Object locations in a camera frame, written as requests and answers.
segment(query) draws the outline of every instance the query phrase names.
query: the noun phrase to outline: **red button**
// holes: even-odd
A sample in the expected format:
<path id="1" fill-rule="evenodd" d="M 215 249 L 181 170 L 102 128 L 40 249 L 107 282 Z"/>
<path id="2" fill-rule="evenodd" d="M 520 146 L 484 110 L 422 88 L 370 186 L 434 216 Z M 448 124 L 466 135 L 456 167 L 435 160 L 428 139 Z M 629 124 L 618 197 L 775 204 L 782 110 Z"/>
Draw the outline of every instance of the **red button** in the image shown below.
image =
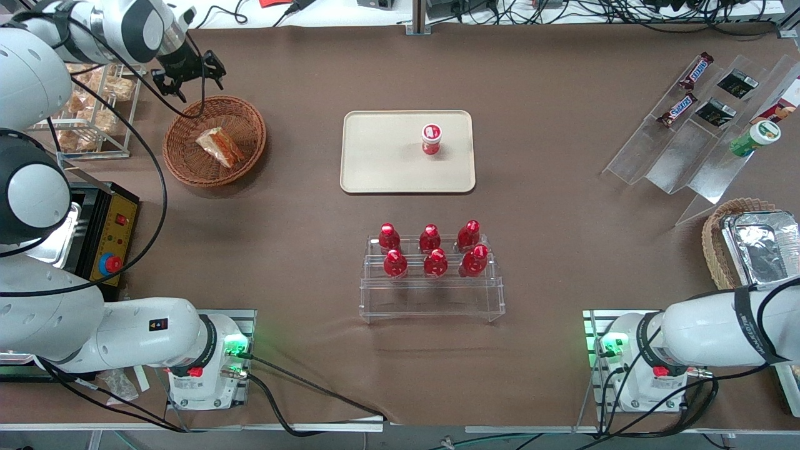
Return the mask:
<path id="1" fill-rule="evenodd" d="M 668 376 L 670 374 L 670 369 L 665 368 L 663 366 L 656 366 L 653 368 L 653 375 L 655 376 Z"/>
<path id="2" fill-rule="evenodd" d="M 109 256 L 106 259 L 106 271 L 109 273 L 115 273 L 122 268 L 122 258 L 119 256 Z"/>

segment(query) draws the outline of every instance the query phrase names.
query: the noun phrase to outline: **brown tablecloth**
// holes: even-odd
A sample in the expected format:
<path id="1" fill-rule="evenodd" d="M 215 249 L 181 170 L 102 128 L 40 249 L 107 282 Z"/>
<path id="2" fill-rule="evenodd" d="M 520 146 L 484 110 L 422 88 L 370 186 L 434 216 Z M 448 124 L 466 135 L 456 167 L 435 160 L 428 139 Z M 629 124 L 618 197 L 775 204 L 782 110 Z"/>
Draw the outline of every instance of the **brown tablecloth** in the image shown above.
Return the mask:
<path id="1" fill-rule="evenodd" d="M 790 40 L 737 42 L 711 31 L 636 26 L 437 26 L 214 30 L 195 33 L 228 70 L 224 94 L 252 102 L 270 149 L 240 183 L 185 187 L 169 174 L 170 208 L 156 245 L 127 277 L 134 297 L 198 308 L 258 309 L 255 352 L 401 424 L 570 426 L 589 371 L 581 311 L 666 307 L 714 288 L 699 224 L 672 228 L 693 195 L 627 186 L 601 170 L 692 58 L 765 66 Z M 187 85 L 198 97 L 198 83 Z M 217 93 L 210 83 L 209 94 Z M 173 115 L 142 96 L 136 125 L 159 149 Z M 474 121 L 477 186 L 468 195 L 347 195 L 339 188 L 342 119 L 352 110 L 463 109 Z M 759 151 L 731 192 L 800 211 L 800 117 Z M 136 240 L 158 218 L 158 184 L 141 147 L 130 160 L 82 164 L 144 201 Z M 365 237 L 381 223 L 455 232 L 478 219 L 498 256 L 507 313 L 378 321 L 358 316 Z M 293 423 L 364 413 L 269 374 Z M 58 387 L 0 386 L 2 422 L 119 419 Z M 145 404 L 162 406 L 163 395 Z M 698 426 L 794 429 L 769 376 L 722 384 Z M 274 423 L 260 392 L 192 426 Z M 665 423 L 655 420 L 650 429 Z"/>

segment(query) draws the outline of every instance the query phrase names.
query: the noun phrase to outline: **green light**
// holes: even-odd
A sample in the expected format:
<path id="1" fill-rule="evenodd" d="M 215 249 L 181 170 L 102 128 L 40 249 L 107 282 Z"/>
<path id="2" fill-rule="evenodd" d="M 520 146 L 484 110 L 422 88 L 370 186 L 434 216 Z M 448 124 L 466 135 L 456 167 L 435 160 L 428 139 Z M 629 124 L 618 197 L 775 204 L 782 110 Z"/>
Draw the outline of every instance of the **green light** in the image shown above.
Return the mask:
<path id="1" fill-rule="evenodd" d="M 602 345 L 616 356 L 622 354 L 622 347 L 628 344 L 628 335 L 625 333 L 607 333 L 602 337 Z"/>
<path id="2" fill-rule="evenodd" d="M 228 355 L 238 355 L 247 351 L 249 341 L 242 333 L 225 336 L 225 353 Z"/>

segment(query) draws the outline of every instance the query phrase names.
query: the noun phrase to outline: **aluminum foil tray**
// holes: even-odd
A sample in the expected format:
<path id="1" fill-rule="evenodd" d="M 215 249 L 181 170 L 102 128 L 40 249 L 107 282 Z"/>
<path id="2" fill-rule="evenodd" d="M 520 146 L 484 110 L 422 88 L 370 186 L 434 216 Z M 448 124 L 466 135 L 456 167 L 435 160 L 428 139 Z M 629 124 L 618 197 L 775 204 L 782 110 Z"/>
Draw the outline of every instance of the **aluminum foil tray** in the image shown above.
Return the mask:
<path id="1" fill-rule="evenodd" d="M 800 233 L 791 213 L 726 215 L 720 229 L 742 283 L 766 284 L 800 275 Z"/>

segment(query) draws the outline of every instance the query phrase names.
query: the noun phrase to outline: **beige tray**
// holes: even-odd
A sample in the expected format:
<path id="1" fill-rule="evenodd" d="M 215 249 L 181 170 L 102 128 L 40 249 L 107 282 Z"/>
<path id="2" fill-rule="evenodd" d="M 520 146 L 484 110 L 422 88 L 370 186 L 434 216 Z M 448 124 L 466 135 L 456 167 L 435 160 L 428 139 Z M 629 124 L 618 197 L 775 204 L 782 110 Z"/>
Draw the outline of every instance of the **beige tray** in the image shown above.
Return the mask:
<path id="1" fill-rule="evenodd" d="M 436 155 L 422 128 L 442 128 Z M 462 110 L 352 111 L 345 116 L 339 184 L 351 194 L 468 192 L 475 187 L 472 118 Z"/>

